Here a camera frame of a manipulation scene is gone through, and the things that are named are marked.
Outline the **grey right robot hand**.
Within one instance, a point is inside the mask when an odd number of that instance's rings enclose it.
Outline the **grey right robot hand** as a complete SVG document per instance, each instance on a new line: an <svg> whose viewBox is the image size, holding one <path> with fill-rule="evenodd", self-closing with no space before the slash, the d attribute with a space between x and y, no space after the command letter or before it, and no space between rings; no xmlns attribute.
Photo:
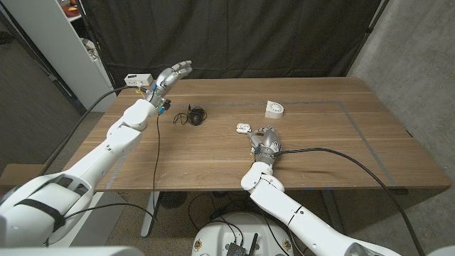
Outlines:
<svg viewBox="0 0 455 256"><path fill-rule="evenodd" d="M275 154L282 149L282 143L275 128L269 125L253 132L249 131L247 135L253 148L253 161L273 165L276 158Z"/></svg>

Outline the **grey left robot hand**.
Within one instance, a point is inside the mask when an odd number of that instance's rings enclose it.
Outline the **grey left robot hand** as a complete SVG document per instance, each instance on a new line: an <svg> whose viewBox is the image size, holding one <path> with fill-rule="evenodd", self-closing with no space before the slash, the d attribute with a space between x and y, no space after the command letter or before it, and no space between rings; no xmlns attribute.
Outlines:
<svg viewBox="0 0 455 256"><path fill-rule="evenodd" d="M160 108L171 88L193 70L191 65L191 60L185 60L164 69L152 85L151 92L146 93L146 100L156 108Z"/></svg>

